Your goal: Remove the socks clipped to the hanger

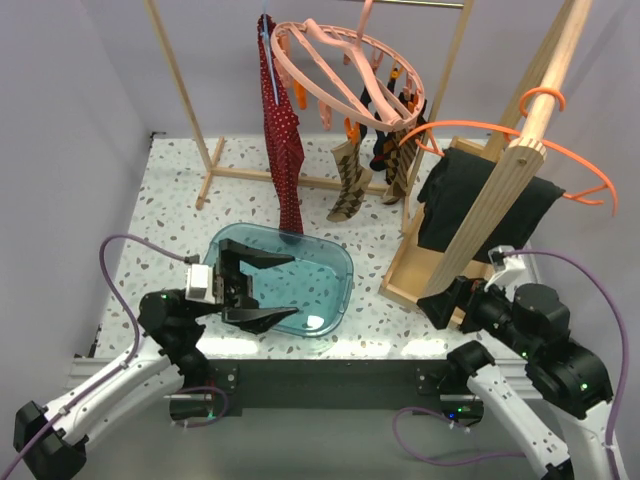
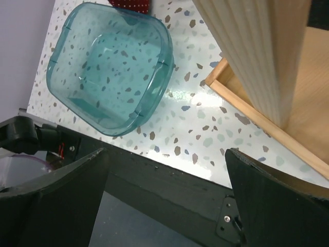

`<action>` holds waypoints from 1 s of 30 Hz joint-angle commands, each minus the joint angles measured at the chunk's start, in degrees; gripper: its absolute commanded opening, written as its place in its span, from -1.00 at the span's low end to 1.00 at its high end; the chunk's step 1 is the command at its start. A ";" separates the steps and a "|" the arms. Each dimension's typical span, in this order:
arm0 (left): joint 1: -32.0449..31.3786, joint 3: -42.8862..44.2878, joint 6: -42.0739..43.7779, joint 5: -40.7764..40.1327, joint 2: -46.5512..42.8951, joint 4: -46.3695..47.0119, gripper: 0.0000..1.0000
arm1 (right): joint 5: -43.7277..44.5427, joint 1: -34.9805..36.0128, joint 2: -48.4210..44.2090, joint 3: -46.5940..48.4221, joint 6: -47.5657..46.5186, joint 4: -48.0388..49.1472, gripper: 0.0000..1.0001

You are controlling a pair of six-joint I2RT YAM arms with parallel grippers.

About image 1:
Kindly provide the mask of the beige brown argyle sock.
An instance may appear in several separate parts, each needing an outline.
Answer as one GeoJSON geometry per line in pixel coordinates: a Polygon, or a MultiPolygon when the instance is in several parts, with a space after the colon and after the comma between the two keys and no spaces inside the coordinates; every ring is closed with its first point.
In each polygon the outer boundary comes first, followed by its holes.
{"type": "Polygon", "coordinates": [[[347,140],[331,150],[340,178],[341,189],[336,202],[327,215],[331,222],[343,222],[353,218],[361,208],[366,190],[372,179],[372,171],[360,163],[361,142],[347,140]]]}

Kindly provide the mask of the pink round clip hanger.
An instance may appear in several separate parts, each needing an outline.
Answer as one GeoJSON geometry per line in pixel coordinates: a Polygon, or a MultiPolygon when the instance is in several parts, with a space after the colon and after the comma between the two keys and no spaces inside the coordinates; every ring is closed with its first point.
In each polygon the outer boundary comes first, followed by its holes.
{"type": "Polygon", "coordinates": [[[290,81],[299,106],[314,97],[324,124],[342,115],[383,132],[412,129],[425,105],[418,71],[398,51],[368,35],[374,3],[365,1],[355,28],[313,18],[283,21],[268,35],[272,65],[290,81]]]}

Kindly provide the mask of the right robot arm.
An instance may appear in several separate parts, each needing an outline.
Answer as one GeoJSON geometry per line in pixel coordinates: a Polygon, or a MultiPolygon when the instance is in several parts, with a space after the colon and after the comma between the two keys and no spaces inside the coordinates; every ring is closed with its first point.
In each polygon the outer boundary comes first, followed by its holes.
{"type": "Polygon", "coordinates": [[[560,435],[521,398],[478,340],[448,353],[445,379],[452,390],[480,398],[539,478],[627,478],[615,435],[607,429],[614,400],[608,371],[571,338],[570,311],[554,289],[527,283],[508,298],[485,280],[459,276],[417,305],[437,329],[461,310],[462,332],[483,330],[524,360],[526,376],[556,416],[560,435]]]}

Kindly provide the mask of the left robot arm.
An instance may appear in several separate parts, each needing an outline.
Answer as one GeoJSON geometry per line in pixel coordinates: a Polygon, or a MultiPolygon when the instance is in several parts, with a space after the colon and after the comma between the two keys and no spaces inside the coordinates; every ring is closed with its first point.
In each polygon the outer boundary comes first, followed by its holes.
{"type": "Polygon", "coordinates": [[[262,308],[252,296],[253,279],[241,271],[246,263],[271,269],[293,256],[270,253],[226,239],[212,266],[199,256],[183,256],[186,285],[145,294],[139,311],[129,315],[132,344],[116,359],[61,397],[41,406],[30,401],[16,413],[13,445],[16,458],[2,473],[8,478],[24,463],[37,479],[71,479],[86,463],[89,443],[125,415],[171,394],[208,393],[220,398],[221,420],[229,408],[227,394],[213,383],[207,357],[197,344],[204,333],[201,317],[259,334],[297,313],[295,307],[262,308]]]}

